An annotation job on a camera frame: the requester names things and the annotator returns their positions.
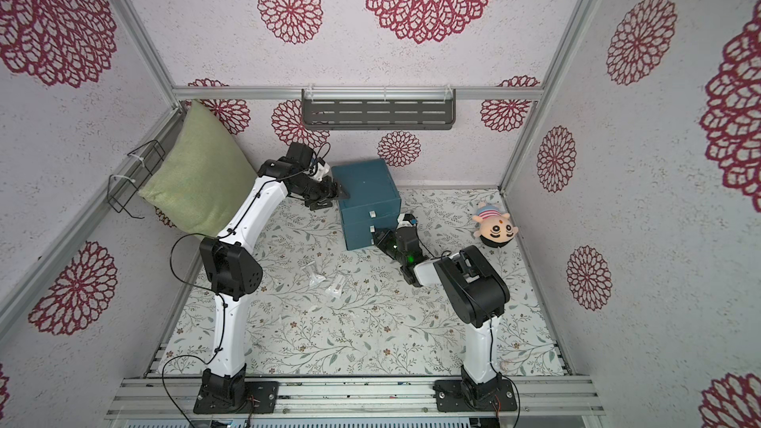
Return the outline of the teal drawer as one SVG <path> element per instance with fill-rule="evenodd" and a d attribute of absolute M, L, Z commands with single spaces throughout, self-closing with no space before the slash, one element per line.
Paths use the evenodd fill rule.
<path fill-rule="evenodd" d="M 386 229 L 396 229 L 396 218 L 382 218 L 378 221 L 357 221 L 343 224 L 345 246 L 348 251 L 374 246 L 374 235 Z"/>
<path fill-rule="evenodd" d="M 342 200 L 339 205 L 342 221 L 346 225 L 373 224 L 390 227 L 400 215 L 402 202 L 399 199 L 351 205 L 349 200 Z"/>

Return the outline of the teal drawer cabinet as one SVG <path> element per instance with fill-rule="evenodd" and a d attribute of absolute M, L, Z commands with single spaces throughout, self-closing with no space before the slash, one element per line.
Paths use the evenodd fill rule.
<path fill-rule="evenodd" d="M 399 199 L 400 193 L 384 160 L 365 160 L 335 166 L 333 178 L 344 185 L 350 193 L 351 205 L 363 205 Z"/>

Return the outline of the white cookie packet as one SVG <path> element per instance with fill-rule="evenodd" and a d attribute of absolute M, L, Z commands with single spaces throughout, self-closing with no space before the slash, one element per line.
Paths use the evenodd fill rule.
<path fill-rule="evenodd" d="M 336 275 L 331 285 L 327 287 L 326 294 L 332 299 L 337 299 L 342 295 L 345 286 L 346 277 L 344 275 Z"/>
<path fill-rule="evenodd" d="M 313 289 L 313 287 L 319 287 L 323 281 L 326 281 L 325 275 L 321 275 L 320 273 L 311 273 L 309 275 L 309 287 Z"/>

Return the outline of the teal top drawer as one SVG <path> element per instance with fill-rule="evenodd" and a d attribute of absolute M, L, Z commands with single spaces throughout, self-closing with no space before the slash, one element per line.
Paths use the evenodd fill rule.
<path fill-rule="evenodd" d="M 390 227 L 400 215 L 402 202 L 399 199 L 351 205 L 349 200 L 342 200 L 339 205 L 342 221 L 346 225 L 373 224 Z"/>

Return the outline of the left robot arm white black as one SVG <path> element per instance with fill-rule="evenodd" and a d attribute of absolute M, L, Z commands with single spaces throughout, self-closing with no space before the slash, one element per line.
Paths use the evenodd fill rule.
<path fill-rule="evenodd" d="M 267 160 L 230 222 L 215 237 L 205 237 L 199 251 L 210 291 L 215 296 L 213 354 L 202 373 L 195 414 L 235 413 L 258 405 L 246 388 L 246 325 L 253 295 L 264 270 L 254 257 L 267 223 L 289 196 L 311 210 L 328 208 L 348 194 L 330 175 L 319 150 L 301 143 L 287 154 Z"/>

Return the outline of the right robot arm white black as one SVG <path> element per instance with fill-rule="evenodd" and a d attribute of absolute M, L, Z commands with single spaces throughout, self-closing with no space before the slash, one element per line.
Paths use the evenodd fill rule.
<path fill-rule="evenodd" d="M 495 363 L 495 345 L 505 307 L 511 300 L 507 285 L 475 246 L 438 258 L 421 249 L 415 227 L 384 229 L 373 237 L 375 246 L 400 265 L 404 280 L 414 287 L 444 289 L 465 324 L 465 357 L 460 380 L 436 380 L 433 385 L 440 412 L 519 412 L 519 392 Z"/>

